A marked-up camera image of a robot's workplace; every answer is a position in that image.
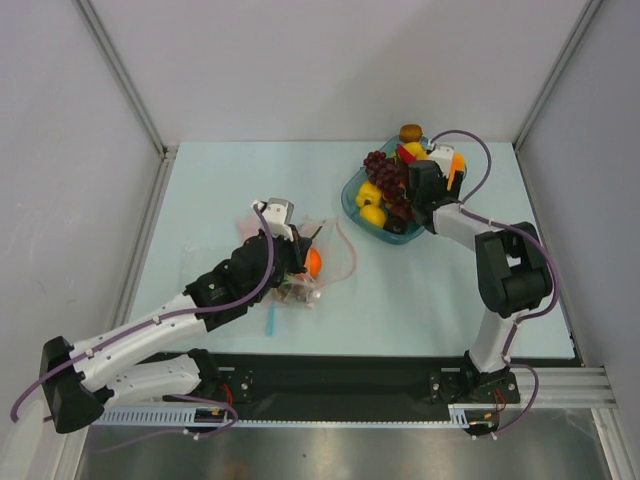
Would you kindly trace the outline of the brown longan bunch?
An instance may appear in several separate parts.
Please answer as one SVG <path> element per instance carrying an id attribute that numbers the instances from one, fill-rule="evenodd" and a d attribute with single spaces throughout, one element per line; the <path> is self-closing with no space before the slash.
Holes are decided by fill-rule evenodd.
<path id="1" fill-rule="evenodd" d="M 272 290 L 273 297 L 283 304 L 311 305 L 318 299 L 318 294 L 313 282 L 299 279 L 286 281 Z"/>

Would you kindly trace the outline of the orange fruit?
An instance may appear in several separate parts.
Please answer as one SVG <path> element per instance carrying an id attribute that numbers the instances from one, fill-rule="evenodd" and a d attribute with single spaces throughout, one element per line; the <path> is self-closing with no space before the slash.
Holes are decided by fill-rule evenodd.
<path id="1" fill-rule="evenodd" d="M 305 268 L 312 278 L 317 278 L 323 268 L 323 261 L 320 253 L 313 247 L 307 252 Z"/>

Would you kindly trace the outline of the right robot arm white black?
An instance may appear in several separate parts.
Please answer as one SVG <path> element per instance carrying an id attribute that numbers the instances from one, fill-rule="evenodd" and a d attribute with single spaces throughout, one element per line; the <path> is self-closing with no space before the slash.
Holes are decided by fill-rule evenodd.
<path id="1" fill-rule="evenodd" d="M 509 371 L 509 351 L 519 324 L 553 292 L 549 255 L 533 224 L 505 224 L 467 210 L 447 189 L 436 162 L 410 164 L 407 180 L 415 220 L 475 254 L 485 313 L 464 354 L 461 388 L 469 399 L 484 401 Z"/>

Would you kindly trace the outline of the clear zip bag pink zipper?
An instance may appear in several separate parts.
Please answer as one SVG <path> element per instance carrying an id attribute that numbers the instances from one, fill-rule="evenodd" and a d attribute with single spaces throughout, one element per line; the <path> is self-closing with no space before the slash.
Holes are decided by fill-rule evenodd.
<path id="1" fill-rule="evenodd" d="M 296 226 L 296 229 L 301 236 L 312 239 L 311 247 L 320 253 L 323 268 L 317 278 L 312 278 L 306 269 L 304 273 L 287 274 L 282 283 L 294 279 L 313 282 L 316 290 L 319 291 L 319 299 L 325 287 L 332 283 L 343 281 L 354 273 L 357 266 L 356 252 L 336 218 L 315 220 L 305 217 L 302 223 Z M 185 293 L 192 296 L 198 307 L 204 308 L 217 304 L 227 304 L 246 296 L 239 295 L 237 289 L 231 285 L 229 260 L 222 261 L 212 271 L 201 275 L 197 280 L 185 287 Z M 273 297 L 273 289 L 275 288 L 269 289 L 264 295 L 259 294 L 256 300 L 259 302 L 264 301 L 268 304 L 300 305 L 306 308 L 312 307 L 318 300 L 311 305 L 283 304 Z"/>

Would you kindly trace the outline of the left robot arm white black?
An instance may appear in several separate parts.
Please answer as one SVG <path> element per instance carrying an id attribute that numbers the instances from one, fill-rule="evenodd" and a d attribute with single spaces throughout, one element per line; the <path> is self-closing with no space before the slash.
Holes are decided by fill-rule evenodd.
<path id="1" fill-rule="evenodd" d="M 166 363 L 148 359 L 174 341 L 206 335 L 246 315 L 288 277 L 306 273 L 313 241 L 294 226 L 288 230 L 275 235 L 260 229 L 229 258 L 137 321 L 76 343 L 62 336 L 47 341 L 40 377 L 55 431 L 87 427 L 125 399 L 214 397 L 220 376 L 209 354 L 194 350 Z"/>

